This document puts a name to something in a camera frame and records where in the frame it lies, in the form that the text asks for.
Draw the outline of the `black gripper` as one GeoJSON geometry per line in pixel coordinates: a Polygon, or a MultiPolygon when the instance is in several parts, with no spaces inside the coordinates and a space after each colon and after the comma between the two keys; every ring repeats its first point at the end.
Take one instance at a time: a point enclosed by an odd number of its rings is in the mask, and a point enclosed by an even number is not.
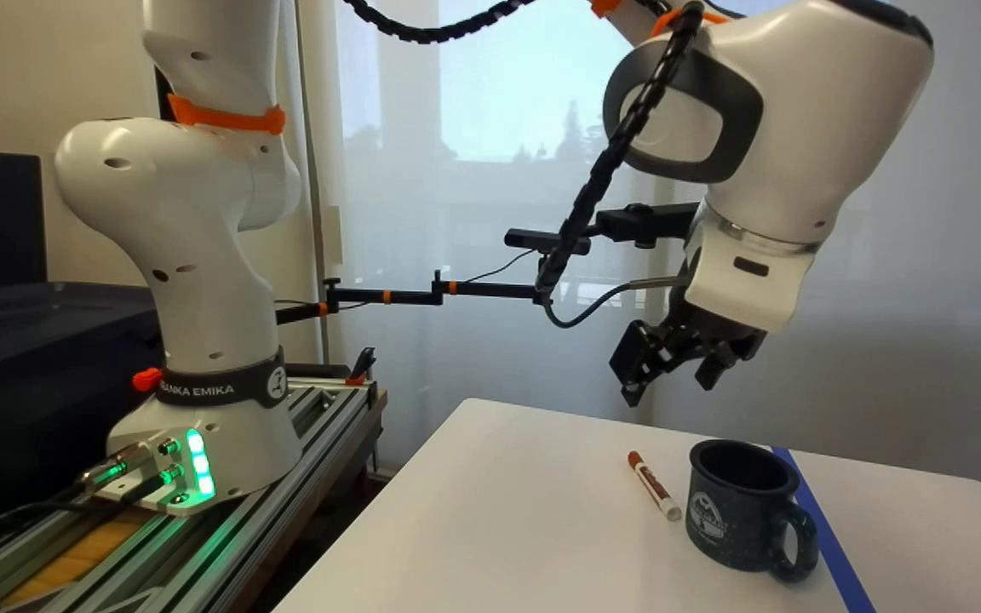
{"type": "Polygon", "coordinates": [[[720,379],[734,361],[750,361],[762,339],[767,335],[756,325],[680,305],[672,311],[658,325],[632,320],[623,330],[608,369],[619,381],[623,401],[637,404],[658,373],[674,372],[686,361],[699,364],[696,381],[713,390],[720,379]]]}

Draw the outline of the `aluminium rail robot base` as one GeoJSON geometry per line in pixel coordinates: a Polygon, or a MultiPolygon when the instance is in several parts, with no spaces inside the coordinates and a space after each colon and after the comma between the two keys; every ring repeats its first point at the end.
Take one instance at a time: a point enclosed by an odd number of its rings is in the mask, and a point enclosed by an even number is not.
{"type": "Polygon", "coordinates": [[[276,602],[315,514],[361,483],[387,404],[370,379],[301,379],[292,390],[303,457],[260,495],[199,514],[75,495],[0,523],[0,613],[251,613],[276,602]]]}

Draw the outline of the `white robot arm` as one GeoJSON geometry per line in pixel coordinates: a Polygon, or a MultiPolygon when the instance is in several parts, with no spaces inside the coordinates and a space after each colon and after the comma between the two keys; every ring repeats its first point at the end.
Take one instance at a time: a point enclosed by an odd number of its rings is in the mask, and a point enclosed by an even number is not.
{"type": "MultiPolygon", "coordinates": [[[[700,384],[788,325],[839,208],[879,166],[932,64],[926,23],[890,0],[588,0],[631,54],[604,95],[605,149],[564,220],[518,231],[546,305],[596,235],[686,241],[661,322],[632,322],[625,395],[690,361],[700,384]]],[[[142,0],[168,112],[93,118],[54,149],[60,199],[150,286],[164,361],[84,476],[110,500],[199,514],[303,461],[276,296],[242,249],[303,199],[276,95],[281,0],[142,0]]]]}

